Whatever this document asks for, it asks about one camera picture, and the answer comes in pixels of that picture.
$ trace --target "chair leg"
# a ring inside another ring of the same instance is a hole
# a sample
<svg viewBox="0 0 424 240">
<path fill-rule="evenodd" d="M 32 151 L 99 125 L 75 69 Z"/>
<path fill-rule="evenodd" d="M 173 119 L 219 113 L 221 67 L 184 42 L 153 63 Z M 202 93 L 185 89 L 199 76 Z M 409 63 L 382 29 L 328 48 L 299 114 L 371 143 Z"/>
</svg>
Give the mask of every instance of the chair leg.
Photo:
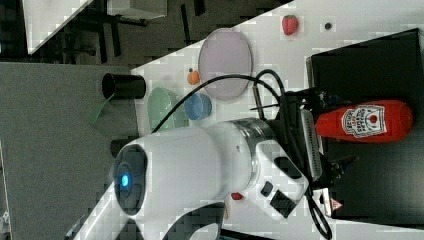
<svg viewBox="0 0 424 240">
<path fill-rule="evenodd" d="M 107 53 L 106 53 L 106 41 L 105 41 L 105 31 L 102 23 L 97 24 L 97 27 L 99 29 L 98 36 L 99 36 L 99 45 L 100 45 L 100 59 L 101 63 L 107 62 Z"/>
<path fill-rule="evenodd" d="M 119 31 L 118 31 L 118 24 L 112 23 L 112 41 L 113 41 L 113 52 L 115 54 L 115 57 L 120 56 L 121 53 L 121 41 L 119 39 Z"/>
<path fill-rule="evenodd" d="M 108 24 L 112 24 L 118 21 L 117 17 L 115 16 L 104 15 L 101 12 L 93 12 L 93 11 L 91 11 L 91 13 L 87 16 L 79 16 L 79 18 L 85 22 L 96 22 L 96 23 L 102 22 L 102 23 L 108 23 Z"/>
<path fill-rule="evenodd" d="M 76 59 L 75 59 L 75 53 L 74 52 L 66 52 L 67 49 L 74 49 L 75 47 L 75 42 L 76 42 L 76 35 L 75 34 L 67 34 L 65 36 L 65 48 L 62 49 L 62 52 L 65 53 L 65 55 L 67 56 L 67 60 L 69 60 L 69 62 L 71 64 L 76 65 Z"/>
<path fill-rule="evenodd" d="M 194 0 L 194 16 L 205 13 L 205 0 Z"/>
<path fill-rule="evenodd" d="M 146 19 L 133 20 L 124 18 L 123 16 L 117 15 L 116 21 L 120 24 L 138 26 L 138 27 L 147 27 L 148 23 Z"/>
<path fill-rule="evenodd" d="M 80 18 L 78 22 L 69 24 L 69 30 L 71 32 L 95 32 L 99 31 L 96 23 L 91 23 L 88 21 L 84 21 L 84 19 Z"/>
</svg>

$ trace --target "small object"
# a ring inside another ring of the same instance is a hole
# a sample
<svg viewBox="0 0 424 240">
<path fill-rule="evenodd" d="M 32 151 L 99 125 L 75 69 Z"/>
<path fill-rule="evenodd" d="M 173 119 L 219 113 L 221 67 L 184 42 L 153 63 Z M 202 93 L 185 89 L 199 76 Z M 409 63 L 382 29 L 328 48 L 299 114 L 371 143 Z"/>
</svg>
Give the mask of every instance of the small object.
<svg viewBox="0 0 424 240">
<path fill-rule="evenodd" d="M 264 197 L 268 197 L 271 194 L 273 188 L 274 186 L 270 182 L 266 181 L 265 186 L 261 190 L 261 194 Z"/>
<path fill-rule="evenodd" d="M 6 211 L 3 213 L 3 219 L 4 219 L 4 222 L 5 222 L 5 223 L 9 223 L 9 210 L 6 210 Z"/>
<path fill-rule="evenodd" d="M 187 81 L 190 83 L 190 85 L 196 85 L 200 82 L 200 75 L 198 71 L 193 71 L 193 69 L 190 68 L 189 74 L 187 75 Z"/>
<path fill-rule="evenodd" d="M 129 183 L 128 175 L 127 175 L 127 174 L 125 174 L 124 176 L 122 176 L 122 178 L 121 178 L 121 179 L 122 179 L 122 180 L 121 180 L 121 184 L 122 184 L 122 186 L 123 186 L 123 187 L 128 186 L 128 183 Z"/>
<path fill-rule="evenodd" d="M 283 18 L 283 31 L 287 36 L 292 35 L 297 31 L 299 27 L 299 21 L 294 15 L 287 15 Z"/>
<path fill-rule="evenodd" d="M 336 211 L 339 208 L 343 207 L 343 204 L 341 204 L 340 202 L 330 198 L 331 201 L 331 210 Z"/>
<path fill-rule="evenodd" d="M 105 99 L 142 99 L 146 94 L 146 81 L 140 75 L 106 73 L 102 81 Z"/>
<path fill-rule="evenodd" d="M 95 124 L 97 122 L 97 119 L 99 119 L 100 114 L 102 114 L 103 108 L 106 106 L 106 103 L 108 103 L 114 96 L 115 94 L 110 95 L 108 99 L 106 99 L 105 101 L 103 101 L 102 103 L 96 106 L 96 108 L 93 111 L 93 114 L 90 116 L 90 119 L 88 120 L 91 124 Z"/>
<path fill-rule="evenodd" d="M 264 108 L 270 108 L 270 107 L 279 107 L 280 106 L 280 104 L 271 104 L 271 105 L 266 105 L 266 106 L 262 106 L 262 107 L 255 107 L 255 108 L 251 108 L 250 110 L 251 111 L 253 111 L 253 110 L 258 110 L 258 109 L 264 109 Z"/>
<path fill-rule="evenodd" d="M 337 163 L 334 163 L 334 164 L 336 164 L 337 166 L 340 166 L 339 168 L 341 169 L 339 170 L 339 172 L 344 174 L 345 172 L 349 170 L 349 165 L 358 160 L 359 160 L 358 156 L 346 156 L 341 158 L 340 160 L 336 160 Z"/>
<path fill-rule="evenodd" d="M 72 235 L 74 235 L 75 233 L 79 232 L 79 230 L 84 225 L 84 222 L 86 220 L 87 220 L 87 216 L 86 215 L 82 215 L 78 219 L 78 221 L 71 227 L 71 229 L 69 229 L 68 233 L 66 233 L 65 240 L 71 239 L 72 238 Z"/>
<path fill-rule="evenodd" d="M 228 218 L 230 218 L 230 212 L 231 212 L 231 207 L 230 207 L 230 196 L 225 197 L 224 199 L 224 204 L 225 204 L 225 212 L 224 212 L 224 219 L 228 220 Z"/>
<path fill-rule="evenodd" d="M 194 0 L 194 16 L 205 13 L 205 0 Z"/>
<path fill-rule="evenodd" d="M 212 103 L 205 94 L 195 93 L 184 102 L 184 110 L 190 120 L 201 120 L 211 113 Z"/>
<path fill-rule="evenodd" d="M 138 136 L 130 136 L 127 139 L 115 139 L 110 142 L 110 153 L 112 154 L 112 157 L 116 158 L 118 156 L 119 151 L 127 145 L 128 143 L 134 141 L 135 139 L 139 138 Z"/>
<path fill-rule="evenodd" d="M 231 198 L 234 201 L 239 201 L 243 199 L 243 195 L 241 195 L 240 193 L 231 193 Z"/>
<path fill-rule="evenodd" d="M 330 30 L 333 27 L 333 25 L 331 23 L 326 23 L 324 25 L 325 30 Z"/>
</svg>

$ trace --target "black cup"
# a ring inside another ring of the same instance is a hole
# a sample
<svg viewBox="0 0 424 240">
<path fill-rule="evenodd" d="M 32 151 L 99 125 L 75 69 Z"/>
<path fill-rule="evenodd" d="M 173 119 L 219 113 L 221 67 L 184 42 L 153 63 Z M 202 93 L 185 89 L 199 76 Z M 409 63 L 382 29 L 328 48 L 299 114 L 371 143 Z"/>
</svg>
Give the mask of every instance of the black cup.
<svg viewBox="0 0 424 240">
<path fill-rule="evenodd" d="M 118 156 L 119 151 L 128 143 L 139 138 L 138 136 L 129 136 L 127 139 L 115 139 L 110 142 L 110 153 L 114 158 Z"/>
<path fill-rule="evenodd" d="M 146 94 L 146 81 L 140 75 L 106 73 L 102 82 L 103 96 L 108 99 L 142 99 Z"/>
</svg>

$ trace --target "red ketchup bottle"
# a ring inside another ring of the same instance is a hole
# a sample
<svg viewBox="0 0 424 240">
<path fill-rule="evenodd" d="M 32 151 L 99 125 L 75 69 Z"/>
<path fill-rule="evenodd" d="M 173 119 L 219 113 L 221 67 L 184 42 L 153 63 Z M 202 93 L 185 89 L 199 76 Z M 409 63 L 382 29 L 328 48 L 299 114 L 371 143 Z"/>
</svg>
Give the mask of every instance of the red ketchup bottle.
<svg viewBox="0 0 424 240">
<path fill-rule="evenodd" d="M 315 125 L 322 137 L 352 142 L 387 143 L 406 137 L 413 123 L 412 110 L 404 102 L 366 102 L 325 113 Z"/>
</svg>

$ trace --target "white table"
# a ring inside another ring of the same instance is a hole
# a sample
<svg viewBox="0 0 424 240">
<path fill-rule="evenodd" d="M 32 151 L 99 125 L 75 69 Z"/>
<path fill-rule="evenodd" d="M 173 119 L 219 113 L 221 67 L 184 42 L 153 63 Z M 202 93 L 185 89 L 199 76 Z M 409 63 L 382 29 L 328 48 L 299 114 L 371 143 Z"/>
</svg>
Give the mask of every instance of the white table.
<svg viewBox="0 0 424 240">
<path fill-rule="evenodd" d="M 107 13 L 135 20 L 165 17 L 168 0 L 108 0 Z"/>
<path fill-rule="evenodd" d="M 93 0 L 22 0 L 28 54 L 33 54 Z"/>
<path fill-rule="evenodd" d="M 263 69 L 275 70 L 288 90 L 308 87 L 305 60 L 307 57 L 330 49 L 351 45 L 384 35 L 424 27 L 424 2 L 417 0 L 297 0 L 254 19 L 244 22 L 233 29 L 243 33 L 248 39 L 253 54 L 253 75 Z M 300 20 L 299 32 L 286 37 L 281 28 L 281 19 L 294 14 Z M 331 22 L 333 28 L 324 30 L 324 24 Z M 203 41 L 157 59 L 149 64 L 132 70 L 141 74 L 149 89 L 162 85 L 181 96 L 193 89 L 187 83 L 189 68 L 197 68 L 197 60 Z M 270 83 L 270 77 L 264 77 Z M 269 94 L 264 104 L 271 102 Z M 147 116 L 147 97 L 136 101 L 138 125 L 141 135 L 150 133 Z M 239 99 L 231 102 L 213 100 L 212 114 L 209 118 L 191 125 L 209 126 L 213 123 L 257 117 L 249 111 L 255 106 L 253 94 L 249 89 Z M 267 118 L 275 116 L 276 109 L 265 112 Z M 363 224 L 328 219 L 333 230 L 333 239 L 423 239 L 424 231 Z M 259 208 L 249 201 L 232 201 L 230 218 L 224 221 L 223 228 L 238 232 L 265 236 L 272 239 L 320 239 L 311 219 L 307 202 L 302 200 L 289 216 L 288 223 L 273 222 Z"/>
</svg>

